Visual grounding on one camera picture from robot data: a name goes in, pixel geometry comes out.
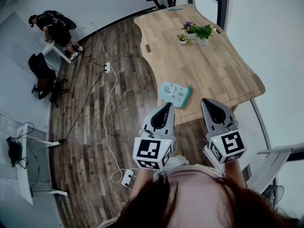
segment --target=office chair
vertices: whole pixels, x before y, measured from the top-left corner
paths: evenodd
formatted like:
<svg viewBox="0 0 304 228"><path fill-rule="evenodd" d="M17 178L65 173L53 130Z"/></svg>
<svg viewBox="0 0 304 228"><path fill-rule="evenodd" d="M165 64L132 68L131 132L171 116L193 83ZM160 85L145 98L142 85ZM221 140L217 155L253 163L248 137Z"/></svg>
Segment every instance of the office chair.
<svg viewBox="0 0 304 228"><path fill-rule="evenodd" d="M165 9L165 8L166 8L163 4L160 5L159 2L158 2L158 0L147 0L147 2L149 2L149 1L155 2L155 5L156 5L156 7L157 7L159 10ZM176 0L167 0L167 3L168 3L168 6L169 6L169 7L174 7L174 6L176 6Z"/></svg>
<svg viewBox="0 0 304 228"><path fill-rule="evenodd" d="M30 57L28 64L29 68L38 78L38 86L36 87L36 85L34 85L32 93L38 91L38 99L41 100L51 92L50 102L55 103L56 107L59 107L57 104L57 96L61 92L68 92L68 89L62 89L62 85L67 82L67 79L64 78L62 81L54 83L56 80L56 73L48 67L42 53L39 53L38 56L33 54Z"/></svg>

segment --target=sneaker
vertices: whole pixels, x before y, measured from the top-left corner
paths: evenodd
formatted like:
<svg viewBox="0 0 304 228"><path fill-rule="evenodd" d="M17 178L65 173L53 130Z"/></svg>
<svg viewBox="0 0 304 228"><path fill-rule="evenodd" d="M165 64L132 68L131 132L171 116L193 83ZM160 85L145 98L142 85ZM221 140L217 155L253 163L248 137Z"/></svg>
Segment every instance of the sneaker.
<svg viewBox="0 0 304 228"><path fill-rule="evenodd" d="M78 52L75 52L75 53L73 53L72 55L71 55L71 58L70 58L70 60L72 61L75 57L77 57L78 56Z"/></svg>

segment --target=potted plant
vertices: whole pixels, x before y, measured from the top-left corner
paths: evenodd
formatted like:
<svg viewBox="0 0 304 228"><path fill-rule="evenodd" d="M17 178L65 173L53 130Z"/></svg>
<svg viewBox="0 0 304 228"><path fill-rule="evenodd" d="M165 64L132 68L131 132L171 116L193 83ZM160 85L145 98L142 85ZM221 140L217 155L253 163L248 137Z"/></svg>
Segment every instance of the potted plant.
<svg viewBox="0 0 304 228"><path fill-rule="evenodd" d="M211 25L205 25L202 27L195 27L193 29L194 33L197 35L197 41L202 46L205 46L209 42L209 37L212 36L213 28Z"/></svg>
<svg viewBox="0 0 304 228"><path fill-rule="evenodd" d="M184 27L181 29L184 29L187 33L187 37L189 40L192 40L196 37L196 34L194 33L193 29L196 28L197 25L192 23L192 22L186 22L186 24L184 24Z"/></svg>
<svg viewBox="0 0 304 228"><path fill-rule="evenodd" d="M177 40L180 40L182 45L185 45L188 41L188 38L185 34L177 35Z"/></svg>

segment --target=white pot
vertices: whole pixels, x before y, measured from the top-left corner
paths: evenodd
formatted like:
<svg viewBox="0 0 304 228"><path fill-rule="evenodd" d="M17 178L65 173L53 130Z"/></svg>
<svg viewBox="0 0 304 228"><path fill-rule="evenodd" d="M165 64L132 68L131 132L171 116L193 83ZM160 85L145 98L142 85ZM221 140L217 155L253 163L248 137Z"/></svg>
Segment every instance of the white pot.
<svg viewBox="0 0 304 228"><path fill-rule="evenodd" d="M185 45L185 44L187 43L187 41L186 41L186 40L180 40L180 43L181 43L182 45Z"/></svg>
<svg viewBox="0 0 304 228"><path fill-rule="evenodd" d="M194 34L194 33L188 34L187 33L187 37L188 37L189 40L193 40L196 37L196 34Z"/></svg>
<svg viewBox="0 0 304 228"><path fill-rule="evenodd" d="M209 42L209 39L206 39L206 38L200 39L199 37L196 37L196 40L197 40L197 42L198 42L200 45L202 45L202 46L207 45L208 42Z"/></svg>

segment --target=wooden floor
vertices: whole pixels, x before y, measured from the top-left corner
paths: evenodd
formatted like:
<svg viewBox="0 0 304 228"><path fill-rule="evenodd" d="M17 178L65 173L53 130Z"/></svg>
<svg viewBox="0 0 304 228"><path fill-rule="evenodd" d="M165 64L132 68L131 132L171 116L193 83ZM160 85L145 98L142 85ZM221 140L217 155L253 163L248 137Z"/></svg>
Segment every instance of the wooden floor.
<svg viewBox="0 0 304 228"><path fill-rule="evenodd" d="M133 18L99 35L118 78L105 114L109 146L121 168L134 168L134 138L146 114L157 104L154 75L141 55L141 32ZM81 44L85 48L82 55L70 65L63 62L60 68L58 78L68 79L65 88L69 93L58 98L59 108L52 107L51 140L66 138L98 73L103 70L91 58L83 57L92 54L97 63L106 62L97 35ZM67 197L56 197L66 228L96 228L117 216L128 201L130 190L111 182L111 175L118 168L106 146L103 128L105 101L114 83L113 72L102 75L68 140L50 150L53 187L68 192ZM201 152L205 146L203 128L202 119L175 128L177 146L192 164L209 164Z"/></svg>

